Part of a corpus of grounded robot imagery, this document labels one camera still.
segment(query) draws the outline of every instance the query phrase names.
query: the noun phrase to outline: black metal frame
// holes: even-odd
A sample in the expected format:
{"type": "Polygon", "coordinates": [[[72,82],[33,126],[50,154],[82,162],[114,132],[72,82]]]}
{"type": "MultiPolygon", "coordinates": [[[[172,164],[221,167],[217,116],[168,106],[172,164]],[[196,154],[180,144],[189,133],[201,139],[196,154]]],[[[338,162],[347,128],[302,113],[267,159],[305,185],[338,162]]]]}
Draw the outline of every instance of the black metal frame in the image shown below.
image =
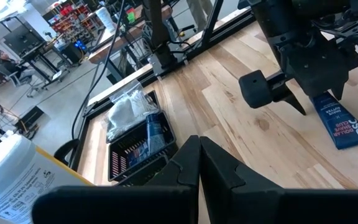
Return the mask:
{"type": "MultiPolygon", "coordinates": [[[[191,45],[193,47],[193,50],[190,50],[187,53],[187,60],[195,58],[199,54],[203,53],[204,51],[219,43],[220,41],[233,35],[234,33],[238,32],[242,28],[250,25],[255,21],[255,17],[253,16],[252,11],[248,10],[214,30],[222,4],[223,0],[215,1],[213,13],[208,20],[208,26],[207,28],[205,28],[202,38],[200,38],[199,41],[191,45]]],[[[159,76],[163,77],[182,65],[183,62],[178,63],[176,66],[171,67],[168,70],[165,70],[163,73],[159,74],[159,76]]],[[[142,84],[143,87],[145,87],[153,83],[154,81],[157,81],[157,77],[155,76],[153,70],[150,70],[144,73],[141,77],[139,77],[138,81],[142,84]]],[[[84,109],[83,120],[79,130],[80,144],[76,149],[73,150],[68,165],[73,170],[77,171],[78,169],[90,121],[105,112],[106,110],[110,109],[112,106],[113,103],[110,101],[109,96],[107,96],[84,109]]]]}

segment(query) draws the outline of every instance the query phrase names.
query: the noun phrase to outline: clear plastic bag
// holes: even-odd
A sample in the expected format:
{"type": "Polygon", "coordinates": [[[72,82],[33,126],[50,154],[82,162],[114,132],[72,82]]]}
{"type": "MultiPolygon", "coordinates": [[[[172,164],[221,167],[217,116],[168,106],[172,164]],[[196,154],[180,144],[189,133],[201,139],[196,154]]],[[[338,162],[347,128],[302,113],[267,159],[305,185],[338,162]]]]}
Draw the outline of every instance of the clear plastic bag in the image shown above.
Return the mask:
{"type": "Polygon", "coordinates": [[[157,105],[147,101],[143,87],[137,80],[131,81],[111,95],[110,100],[114,106],[106,113],[104,119],[108,124],[107,139],[109,142],[144,121],[147,115],[159,111],[157,105]]]}

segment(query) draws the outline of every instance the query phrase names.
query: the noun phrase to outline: label on container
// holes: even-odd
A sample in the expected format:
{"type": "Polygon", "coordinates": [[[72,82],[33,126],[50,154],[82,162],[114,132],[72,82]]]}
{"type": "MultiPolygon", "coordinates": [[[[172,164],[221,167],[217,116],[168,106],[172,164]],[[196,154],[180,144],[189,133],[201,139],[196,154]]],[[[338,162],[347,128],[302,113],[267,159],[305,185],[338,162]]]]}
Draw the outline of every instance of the label on container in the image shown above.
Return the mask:
{"type": "Polygon", "coordinates": [[[35,200],[63,185],[92,183],[37,147],[27,168],[0,194],[0,218],[13,223],[32,223],[31,209],[35,200]]]}

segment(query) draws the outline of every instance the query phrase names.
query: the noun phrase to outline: blue toothpaste tube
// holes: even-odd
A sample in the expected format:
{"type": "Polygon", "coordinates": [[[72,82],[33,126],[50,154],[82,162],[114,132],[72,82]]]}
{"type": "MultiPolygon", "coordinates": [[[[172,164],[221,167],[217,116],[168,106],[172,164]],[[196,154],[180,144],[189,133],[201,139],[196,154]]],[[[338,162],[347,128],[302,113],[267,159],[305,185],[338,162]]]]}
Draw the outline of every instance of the blue toothpaste tube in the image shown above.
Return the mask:
{"type": "Polygon", "coordinates": [[[311,102],[337,149],[358,146],[358,120],[330,93],[311,98],[311,102]]]}

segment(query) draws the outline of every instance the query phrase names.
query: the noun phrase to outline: black plastic tray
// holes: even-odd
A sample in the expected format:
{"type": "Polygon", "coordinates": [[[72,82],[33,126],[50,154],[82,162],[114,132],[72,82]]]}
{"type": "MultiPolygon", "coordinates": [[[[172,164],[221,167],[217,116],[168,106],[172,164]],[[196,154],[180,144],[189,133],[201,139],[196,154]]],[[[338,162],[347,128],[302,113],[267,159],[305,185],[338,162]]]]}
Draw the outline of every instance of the black plastic tray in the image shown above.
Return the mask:
{"type": "Polygon", "coordinates": [[[145,185],[154,177],[155,174],[160,172],[168,164],[168,162],[168,157],[166,155],[161,155],[146,166],[131,174],[129,177],[122,180],[118,183],[118,185],[124,187],[145,185]]]}
{"type": "Polygon", "coordinates": [[[168,121],[167,115],[164,111],[158,113],[158,118],[163,130],[163,136],[167,145],[157,152],[151,154],[148,158],[139,162],[132,167],[129,165],[128,155],[134,149],[147,141],[147,123],[141,122],[125,135],[116,139],[109,146],[109,172],[108,180],[122,181],[128,178],[131,174],[140,170],[156,158],[166,155],[168,159],[177,152],[176,137],[173,133],[172,127],[168,121]]]}
{"type": "MultiPolygon", "coordinates": [[[[154,90],[151,91],[150,93],[146,94],[145,97],[146,97],[146,100],[147,100],[149,103],[151,103],[151,102],[155,103],[155,104],[157,105],[157,108],[160,109],[160,103],[158,102],[157,95],[155,94],[155,91],[154,91],[154,90]]],[[[130,129],[128,129],[125,133],[128,133],[129,131],[131,131],[131,130],[134,129],[135,127],[136,127],[136,126],[130,128],[130,129]]],[[[107,130],[110,130],[110,129],[111,129],[111,122],[109,121],[109,124],[107,125],[107,130]]],[[[114,141],[114,139],[111,141],[111,140],[109,140],[109,139],[106,137],[106,143],[110,143],[110,142],[113,142],[113,141],[114,141]]]]}

